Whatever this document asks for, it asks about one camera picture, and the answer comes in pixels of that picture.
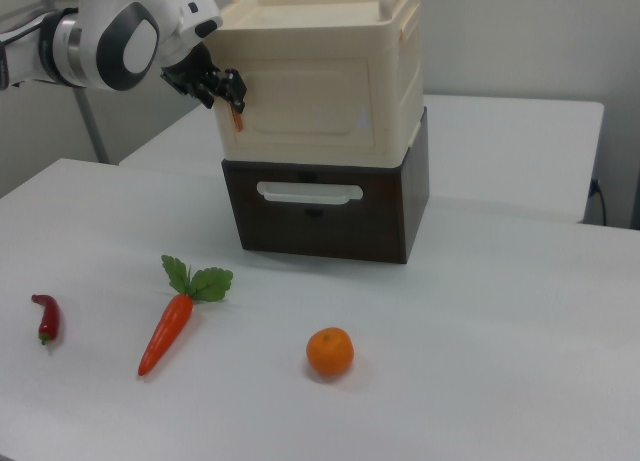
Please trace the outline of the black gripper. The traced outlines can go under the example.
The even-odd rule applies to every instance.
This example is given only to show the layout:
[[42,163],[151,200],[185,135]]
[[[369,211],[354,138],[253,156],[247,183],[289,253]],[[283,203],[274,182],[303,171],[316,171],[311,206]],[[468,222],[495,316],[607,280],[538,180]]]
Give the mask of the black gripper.
[[212,108],[216,96],[238,114],[245,109],[247,88],[240,73],[235,69],[219,71],[203,44],[195,46],[182,61],[162,67],[161,78],[180,94],[197,98],[207,109]]

